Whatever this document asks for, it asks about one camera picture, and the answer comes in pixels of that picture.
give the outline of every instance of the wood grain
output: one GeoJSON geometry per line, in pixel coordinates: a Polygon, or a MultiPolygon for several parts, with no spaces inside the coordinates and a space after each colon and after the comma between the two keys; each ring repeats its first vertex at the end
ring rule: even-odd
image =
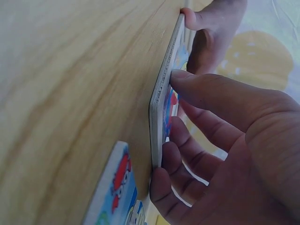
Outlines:
{"type": "Polygon", "coordinates": [[[117,140],[139,198],[180,0],[0,3],[0,224],[79,224],[117,140]]]}

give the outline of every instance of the cartoon picture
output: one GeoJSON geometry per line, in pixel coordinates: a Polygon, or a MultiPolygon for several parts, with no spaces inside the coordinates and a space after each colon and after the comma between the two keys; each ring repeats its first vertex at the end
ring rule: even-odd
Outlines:
{"type": "Polygon", "coordinates": [[[115,177],[112,180],[112,195],[114,196],[112,202],[112,213],[114,213],[115,209],[119,205],[119,200],[122,197],[124,191],[124,185],[127,182],[129,173],[131,172],[131,159],[129,158],[129,154],[124,153],[123,158],[120,161],[117,172],[115,173],[115,177]]]}

